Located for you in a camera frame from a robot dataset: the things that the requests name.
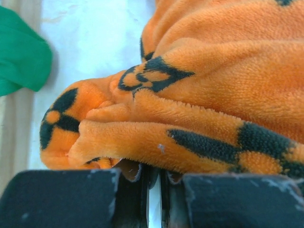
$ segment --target green fabric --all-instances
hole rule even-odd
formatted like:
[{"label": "green fabric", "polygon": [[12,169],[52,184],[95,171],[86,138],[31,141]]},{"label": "green fabric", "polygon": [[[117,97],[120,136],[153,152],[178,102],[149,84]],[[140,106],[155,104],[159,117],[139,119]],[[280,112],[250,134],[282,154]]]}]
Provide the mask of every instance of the green fabric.
[{"label": "green fabric", "polygon": [[23,87],[37,92],[48,79],[52,52],[15,12],[0,6],[0,96]]}]

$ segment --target orange fleece blanket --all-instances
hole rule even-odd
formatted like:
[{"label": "orange fleece blanket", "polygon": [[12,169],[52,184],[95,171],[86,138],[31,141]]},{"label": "orange fleece blanket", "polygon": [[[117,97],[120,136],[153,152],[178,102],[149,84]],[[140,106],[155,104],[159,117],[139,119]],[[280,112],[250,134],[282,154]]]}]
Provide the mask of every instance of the orange fleece blanket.
[{"label": "orange fleece blanket", "polygon": [[47,110],[47,167],[304,177],[304,0],[157,0],[140,45]]}]

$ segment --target white surface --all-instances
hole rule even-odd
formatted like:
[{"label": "white surface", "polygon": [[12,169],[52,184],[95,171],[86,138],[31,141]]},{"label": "white surface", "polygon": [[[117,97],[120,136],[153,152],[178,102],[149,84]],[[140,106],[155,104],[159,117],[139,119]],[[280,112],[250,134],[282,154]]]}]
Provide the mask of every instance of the white surface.
[{"label": "white surface", "polygon": [[154,13],[153,0],[43,0],[41,35],[52,46],[53,70],[34,95],[30,169],[39,157],[39,126],[45,111],[70,84],[106,77],[140,63],[140,36]]}]

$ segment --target black object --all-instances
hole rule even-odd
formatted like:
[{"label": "black object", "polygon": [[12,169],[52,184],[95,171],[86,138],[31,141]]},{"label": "black object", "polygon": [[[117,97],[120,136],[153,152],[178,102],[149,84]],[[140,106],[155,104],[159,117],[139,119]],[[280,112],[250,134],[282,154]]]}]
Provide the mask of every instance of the black object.
[{"label": "black object", "polygon": [[119,169],[19,173],[0,199],[0,228],[147,228],[139,170],[133,181]]},{"label": "black object", "polygon": [[163,179],[168,180],[170,194],[172,191],[176,192],[175,195],[179,194],[171,196],[167,202],[170,205],[167,208],[170,217],[168,227],[304,226],[304,198],[296,182],[285,176],[187,174],[178,177],[166,173]]},{"label": "black object", "polygon": [[161,177],[162,228],[299,228],[304,198],[284,176],[180,175],[136,162],[112,170],[26,171],[0,199],[0,228],[147,228]]}]

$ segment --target beige edge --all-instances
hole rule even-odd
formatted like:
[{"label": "beige edge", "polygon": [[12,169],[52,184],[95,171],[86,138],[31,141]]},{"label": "beige edge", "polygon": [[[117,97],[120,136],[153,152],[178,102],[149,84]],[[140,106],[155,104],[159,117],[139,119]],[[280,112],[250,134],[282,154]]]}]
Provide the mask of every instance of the beige edge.
[{"label": "beige edge", "polygon": [[[2,0],[2,6],[39,32],[41,0]],[[28,89],[0,97],[0,195],[15,174],[28,168],[32,106]]]}]

